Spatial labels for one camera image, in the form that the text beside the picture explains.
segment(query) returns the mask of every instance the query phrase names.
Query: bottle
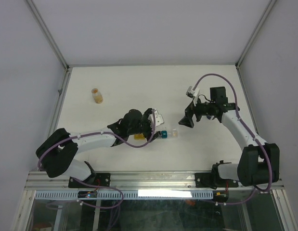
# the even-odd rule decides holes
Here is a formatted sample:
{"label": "bottle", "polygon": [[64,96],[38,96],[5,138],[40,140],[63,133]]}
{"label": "bottle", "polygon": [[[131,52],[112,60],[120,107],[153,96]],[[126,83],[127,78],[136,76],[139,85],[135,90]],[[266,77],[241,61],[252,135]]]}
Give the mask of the bottle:
{"label": "bottle", "polygon": [[103,102],[102,94],[99,92],[99,90],[97,88],[93,88],[91,93],[92,93],[92,97],[96,103]]}

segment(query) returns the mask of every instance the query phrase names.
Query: yellow object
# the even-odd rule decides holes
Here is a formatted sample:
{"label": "yellow object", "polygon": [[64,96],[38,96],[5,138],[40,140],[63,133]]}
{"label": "yellow object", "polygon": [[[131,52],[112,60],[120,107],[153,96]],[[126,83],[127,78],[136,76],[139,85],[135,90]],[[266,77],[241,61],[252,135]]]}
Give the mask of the yellow object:
{"label": "yellow object", "polygon": [[97,88],[93,88],[91,93],[92,93],[92,97],[96,103],[103,102],[102,94],[99,92],[99,90]]}
{"label": "yellow object", "polygon": [[143,136],[143,134],[135,134],[134,135],[134,139],[135,140],[145,140],[145,137]]}

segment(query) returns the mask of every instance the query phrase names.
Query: table surface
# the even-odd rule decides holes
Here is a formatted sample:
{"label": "table surface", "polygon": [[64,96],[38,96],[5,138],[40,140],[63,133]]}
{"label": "table surface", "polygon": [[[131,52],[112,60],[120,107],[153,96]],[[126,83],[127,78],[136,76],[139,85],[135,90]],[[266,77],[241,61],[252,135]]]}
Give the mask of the table surface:
{"label": "table surface", "polygon": [[[253,128],[243,89],[234,65],[192,66],[109,66],[74,67],[60,114],[58,128],[86,132],[105,128],[122,118],[130,109],[142,113],[156,108],[165,123],[158,127],[176,128],[177,139],[158,139],[143,148],[125,144],[78,154],[98,171],[187,171],[210,170],[224,160],[238,163],[242,151],[231,133],[218,120],[203,117],[194,128],[178,125],[191,102],[185,93],[204,74],[217,73],[228,78],[238,96],[241,116]],[[230,103],[231,88],[218,77],[206,77],[199,87],[209,97],[210,87],[225,86]],[[91,90],[98,88],[104,101],[96,104]],[[129,138],[133,144],[143,144]]]}

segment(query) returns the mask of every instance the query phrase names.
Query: white wall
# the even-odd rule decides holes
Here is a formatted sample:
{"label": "white wall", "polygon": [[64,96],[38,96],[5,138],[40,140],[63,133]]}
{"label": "white wall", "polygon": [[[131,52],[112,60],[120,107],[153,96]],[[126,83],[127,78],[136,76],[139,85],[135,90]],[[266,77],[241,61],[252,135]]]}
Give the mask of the white wall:
{"label": "white wall", "polygon": [[33,0],[69,64],[234,64],[269,0]]}
{"label": "white wall", "polygon": [[0,0],[0,230],[11,228],[63,68],[23,0]]}
{"label": "white wall", "polygon": [[298,222],[298,0],[280,0],[242,67],[260,134],[279,145]]}

